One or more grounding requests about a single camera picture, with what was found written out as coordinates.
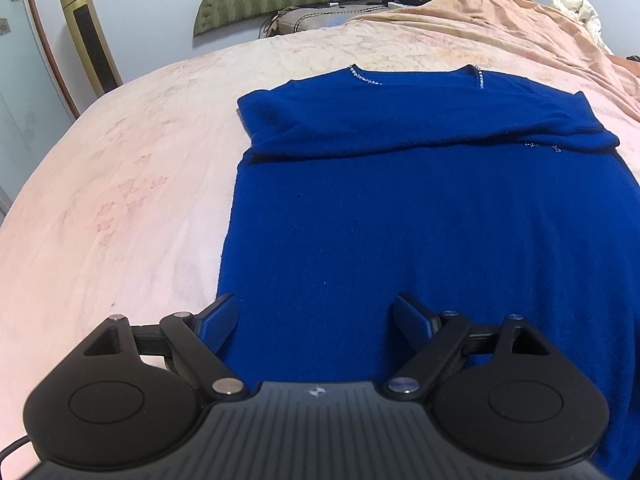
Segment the blue knit sweater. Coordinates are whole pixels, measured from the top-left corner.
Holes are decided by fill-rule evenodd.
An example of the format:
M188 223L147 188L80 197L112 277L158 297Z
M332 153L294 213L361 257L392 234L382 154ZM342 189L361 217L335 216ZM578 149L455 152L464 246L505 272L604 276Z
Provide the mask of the blue knit sweater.
M390 318L402 292L481 323L517 313L608 400L596 464L638 470L639 187L582 93L352 66L238 107L228 367L250 386L384 382L416 350Z

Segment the pink bed sheet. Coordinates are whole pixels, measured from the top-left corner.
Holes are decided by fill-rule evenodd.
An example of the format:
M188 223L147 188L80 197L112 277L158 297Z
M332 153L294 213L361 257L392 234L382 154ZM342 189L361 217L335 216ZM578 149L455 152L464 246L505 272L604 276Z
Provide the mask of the pink bed sheet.
M352 66L372 73L478 67L401 67L423 60L416 48L402 54L406 45L394 47L369 26L300 32L165 67L97 100L47 154L2 224L2 442L24 434L29 395L108 316L158 321L224 295L221 257L250 149L242 96ZM596 112L585 92L548 87L586 97L639 184L639 123Z

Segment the frosted glass wardrobe door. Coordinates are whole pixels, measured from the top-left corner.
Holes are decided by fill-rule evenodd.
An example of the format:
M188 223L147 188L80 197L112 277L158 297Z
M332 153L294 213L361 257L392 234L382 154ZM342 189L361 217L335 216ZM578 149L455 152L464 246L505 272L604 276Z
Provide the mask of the frosted glass wardrobe door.
M1 207L72 125L27 13L26 0L1 0Z

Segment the gold tower fan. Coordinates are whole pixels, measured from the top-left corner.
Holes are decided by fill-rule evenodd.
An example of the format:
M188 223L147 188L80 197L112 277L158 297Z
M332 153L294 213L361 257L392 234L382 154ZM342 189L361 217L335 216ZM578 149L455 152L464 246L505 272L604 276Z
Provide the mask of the gold tower fan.
M60 0L67 29L94 93L99 98L122 85L93 0Z

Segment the peach blanket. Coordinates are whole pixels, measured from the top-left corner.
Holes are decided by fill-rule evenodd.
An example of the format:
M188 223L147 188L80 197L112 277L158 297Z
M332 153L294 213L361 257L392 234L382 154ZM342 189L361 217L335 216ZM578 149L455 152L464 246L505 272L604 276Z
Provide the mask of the peach blanket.
M474 64L527 77L567 92L582 91L594 110L639 122L639 71L597 46L585 27L533 0L435 0L347 23L372 27L421 62L401 67Z

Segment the cream crumpled duvet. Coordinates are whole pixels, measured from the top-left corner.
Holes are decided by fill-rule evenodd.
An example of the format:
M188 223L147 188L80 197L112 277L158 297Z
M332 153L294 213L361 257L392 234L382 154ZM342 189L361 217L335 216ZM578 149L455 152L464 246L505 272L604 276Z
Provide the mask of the cream crumpled duvet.
M552 6L567 18L584 26L594 43L606 54L613 51L602 38L600 15L589 0L551 0Z

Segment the patterned pillow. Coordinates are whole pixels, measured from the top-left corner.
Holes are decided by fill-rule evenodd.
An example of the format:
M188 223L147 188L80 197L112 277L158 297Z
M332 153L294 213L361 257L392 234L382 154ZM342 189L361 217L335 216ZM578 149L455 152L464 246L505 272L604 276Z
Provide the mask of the patterned pillow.
M260 36L272 37L344 24L358 15L378 13L387 6L378 2L331 2L323 6L289 6L264 25Z

